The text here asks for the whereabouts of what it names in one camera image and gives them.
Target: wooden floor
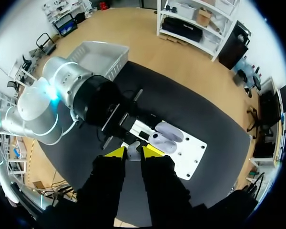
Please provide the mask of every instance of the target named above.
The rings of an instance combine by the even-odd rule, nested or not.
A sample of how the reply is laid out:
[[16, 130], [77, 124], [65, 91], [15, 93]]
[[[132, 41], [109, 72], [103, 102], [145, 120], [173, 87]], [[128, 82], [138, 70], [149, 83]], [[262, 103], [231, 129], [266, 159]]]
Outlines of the wooden floor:
[[[137, 8], [118, 8], [94, 13], [82, 22], [78, 29], [61, 39], [51, 56], [67, 57], [82, 41], [112, 42], [130, 47], [129, 60], [158, 73], [195, 91], [211, 101], [244, 130], [252, 122], [246, 110], [253, 106], [258, 109], [258, 95], [253, 91], [248, 98], [242, 87], [236, 87], [233, 73], [221, 65], [218, 60], [191, 45], [165, 41], [156, 36], [156, 15], [153, 10]], [[36, 71], [41, 76], [44, 63], [41, 60]], [[30, 153], [32, 140], [25, 140]], [[247, 160], [240, 172], [237, 187], [246, 183], [245, 177], [251, 170], [248, 158], [252, 155], [255, 141], [251, 141]], [[30, 183], [41, 180], [50, 186], [55, 169], [42, 152], [37, 142], [31, 155]], [[62, 180], [59, 174], [55, 181]]]

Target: monitor screen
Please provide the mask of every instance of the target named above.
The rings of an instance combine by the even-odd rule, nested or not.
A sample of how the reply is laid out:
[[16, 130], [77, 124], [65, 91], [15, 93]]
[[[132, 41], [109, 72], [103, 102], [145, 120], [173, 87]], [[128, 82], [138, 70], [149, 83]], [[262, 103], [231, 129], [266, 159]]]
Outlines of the monitor screen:
[[282, 103], [283, 103], [283, 111], [286, 112], [286, 85], [280, 89]]

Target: white wall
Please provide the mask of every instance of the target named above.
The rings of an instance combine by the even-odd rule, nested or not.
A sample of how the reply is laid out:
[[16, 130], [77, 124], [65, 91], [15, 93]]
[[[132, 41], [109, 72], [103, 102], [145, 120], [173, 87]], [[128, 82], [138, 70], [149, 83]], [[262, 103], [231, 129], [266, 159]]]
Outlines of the white wall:
[[[19, 1], [8, 14], [0, 28], [0, 67], [9, 72], [16, 59], [28, 51], [37, 48], [36, 40], [44, 32], [55, 34], [54, 28], [48, 23], [41, 7], [48, 0]], [[7, 77], [0, 70], [0, 91], [13, 96], [14, 89], [7, 88]]]
[[241, 1], [238, 20], [252, 33], [245, 54], [248, 62], [260, 66], [262, 82], [272, 76], [276, 87], [281, 88], [286, 85], [286, 59], [280, 41], [251, 1]]
[[[47, 22], [41, 6], [48, 0], [22, 0], [0, 30], [0, 67], [9, 72], [17, 58], [36, 48], [36, 39], [43, 33], [55, 31]], [[252, 32], [246, 55], [248, 61], [260, 66], [262, 81], [269, 76], [278, 88], [286, 85], [286, 61], [279, 41], [257, 9], [249, 0], [241, 0], [238, 19]], [[13, 89], [6, 87], [10, 80], [0, 70], [0, 91], [12, 96]]]

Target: white metal shelf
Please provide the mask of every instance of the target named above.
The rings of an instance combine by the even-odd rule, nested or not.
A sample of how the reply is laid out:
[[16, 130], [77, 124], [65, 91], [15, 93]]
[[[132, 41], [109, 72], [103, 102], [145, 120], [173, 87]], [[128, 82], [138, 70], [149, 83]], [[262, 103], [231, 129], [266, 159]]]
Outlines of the white metal shelf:
[[[201, 0], [192, 0], [192, 2], [195, 2], [197, 4], [200, 4], [201, 6], [205, 6], [206, 8], [208, 8], [210, 11], [212, 11], [213, 13], [216, 13], [216, 14], [220, 14], [222, 15], [224, 18], [226, 18], [225, 20], [225, 27], [224, 27], [224, 31], [222, 31], [222, 35], [219, 34], [218, 32], [216, 32], [211, 26], [207, 26], [207, 27], [203, 27], [201, 25], [199, 25], [196, 21], [194, 20], [191, 20], [191, 19], [188, 19], [186, 17], [183, 17], [183, 16], [180, 16], [176, 13], [171, 13], [171, 12], [168, 12], [168, 11], [165, 11], [162, 9], [162, 1], [161, 0], [158, 0], [157, 1], [157, 11], [159, 12], [157, 14], [157, 36], [160, 35], [160, 33], [164, 33], [164, 34], [167, 34], [167, 35], [170, 35], [172, 37], [175, 37], [175, 38], [178, 38], [182, 41], [185, 41], [203, 51], [205, 51], [206, 53], [210, 54], [212, 56], [212, 59], [211, 61], [215, 61], [216, 58], [218, 57], [220, 51], [222, 50], [222, 48], [224, 47], [225, 43], [227, 42], [229, 36], [231, 35], [232, 33], [232, 30], [237, 22], [237, 17], [236, 17], [236, 14], [237, 14], [237, 11], [239, 9], [239, 5], [240, 5], [240, 2], [241, 0], [236, 0], [235, 2], [235, 5], [234, 5], [234, 9], [231, 13], [231, 15], [227, 15], [226, 13], [224, 13], [223, 11], [221, 11], [219, 8], [213, 6], [213, 5], [210, 5], [209, 3], [207, 2], [204, 2], [204, 1], [201, 1]], [[162, 22], [163, 22], [163, 18], [164, 16], [170, 16], [170, 17], [173, 17], [173, 18], [177, 18], [179, 20], [182, 20], [182, 21], [186, 21], [198, 28], [201, 28], [203, 30], [206, 30], [208, 32], [210, 32], [211, 34], [215, 35], [216, 37], [218, 37], [220, 39], [220, 42], [217, 46], [217, 48], [215, 50], [210, 50], [208, 48], [206, 48], [202, 43], [199, 43], [199, 42], [195, 42], [193, 40], [190, 40], [186, 37], [183, 37], [183, 36], [180, 36], [178, 34], [174, 34], [172, 32], [169, 32], [169, 31], [166, 31], [166, 30], [163, 30], [162, 29]]]
[[191, 40], [191, 39], [188, 39], [188, 38], [183, 37], [183, 36], [180, 36], [180, 35], [178, 35], [178, 34], [169, 32], [169, 31], [167, 31], [167, 30], [160, 29], [160, 32], [161, 32], [161, 33], [164, 33], [164, 34], [166, 34], [166, 35], [169, 35], [169, 36], [178, 38], [178, 39], [180, 39], [180, 40], [182, 40], [182, 41], [188, 42], [188, 43], [190, 43], [191, 45], [194, 45], [194, 46], [198, 47], [199, 49], [201, 49], [201, 50], [207, 52], [208, 54], [210, 54], [210, 55], [212, 55], [212, 56], [214, 55], [214, 52], [213, 52], [213, 51], [211, 51], [211, 50], [205, 48], [205, 47], [204, 47], [201, 43], [199, 43], [199, 42], [195, 42], [195, 41], [193, 41], [193, 40]]
[[215, 36], [219, 37], [220, 39], [223, 39], [224, 36], [223, 35], [220, 35], [219, 32], [216, 32], [210, 25], [208, 25], [207, 27], [204, 27], [200, 24], [198, 24], [195, 20], [191, 20], [189, 18], [186, 18], [186, 17], [183, 17], [183, 16], [180, 16], [178, 15], [177, 13], [172, 13], [172, 12], [169, 12], [169, 11], [165, 11], [165, 10], [162, 10], [160, 12], [161, 14], [164, 14], [164, 15], [167, 15], [167, 16], [170, 16], [170, 17], [173, 17], [173, 18], [177, 18], [177, 19], [180, 19], [180, 20], [183, 20], [183, 21], [186, 21], [188, 23], [191, 23], [193, 24], [194, 26], [196, 27], [199, 27], [203, 30], [206, 30], [212, 34], [214, 34]]
[[201, 1], [201, 0], [192, 0], [192, 1], [193, 1], [193, 2], [197, 2], [197, 3], [201, 4], [201, 5], [203, 5], [203, 6], [207, 7], [207, 8], [209, 8], [210, 10], [213, 10], [213, 11], [215, 11], [215, 12], [217, 12], [217, 13], [223, 15], [225, 18], [229, 19], [230, 21], [233, 20], [233, 19], [232, 19], [232, 16], [226, 14], [225, 12], [221, 11], [221, 10], [218, 9], [217, 7], [212, 6], [211, 4], [209, 4], [209, 3], [205, 2], [205, 1]]

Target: cardboard box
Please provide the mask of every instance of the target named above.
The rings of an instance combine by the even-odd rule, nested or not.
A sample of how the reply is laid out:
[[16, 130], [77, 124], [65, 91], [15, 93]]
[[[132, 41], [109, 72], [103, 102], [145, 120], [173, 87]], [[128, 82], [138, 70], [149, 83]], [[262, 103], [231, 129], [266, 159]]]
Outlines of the cardboard box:
[[210, 19], [211, 19], [211, 12], [208, 12], [206, 9], [204, 8], [200, 8], [198, 11], [198, 15], [197, 15], [197, 23], [207, 27], [210, 23]]

